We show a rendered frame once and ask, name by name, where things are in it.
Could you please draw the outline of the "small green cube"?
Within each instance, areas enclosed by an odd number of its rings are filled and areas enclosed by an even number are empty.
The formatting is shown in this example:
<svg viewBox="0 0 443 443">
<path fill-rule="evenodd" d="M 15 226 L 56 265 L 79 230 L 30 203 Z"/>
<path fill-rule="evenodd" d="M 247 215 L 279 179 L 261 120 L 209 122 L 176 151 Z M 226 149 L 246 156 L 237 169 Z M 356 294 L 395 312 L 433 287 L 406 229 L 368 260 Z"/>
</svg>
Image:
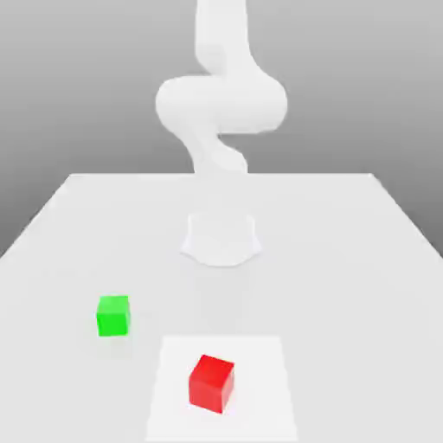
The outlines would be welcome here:
<svg viewBox="0 0 443 443">
<path fill-rule="evenodd" d="M 100 337 L 127 336 L 131 324 L 129 297 L 127 295 L 101 296 L 97 306 L 96 321 Z"/>
</svg>

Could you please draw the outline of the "small red cube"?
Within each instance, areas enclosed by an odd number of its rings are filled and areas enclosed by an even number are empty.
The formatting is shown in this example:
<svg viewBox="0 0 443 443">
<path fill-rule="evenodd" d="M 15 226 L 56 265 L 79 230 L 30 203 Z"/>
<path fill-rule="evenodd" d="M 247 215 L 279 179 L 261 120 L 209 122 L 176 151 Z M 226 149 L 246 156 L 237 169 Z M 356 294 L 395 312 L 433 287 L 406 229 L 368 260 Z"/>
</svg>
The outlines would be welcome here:
<svg viewBox="0 0 443 443">
<path fill-rule="evenodd" d="M 189 403 L 222 414 L 234 390 L 234 363 L 201 355 L 189 375 Z"/>
</svg>

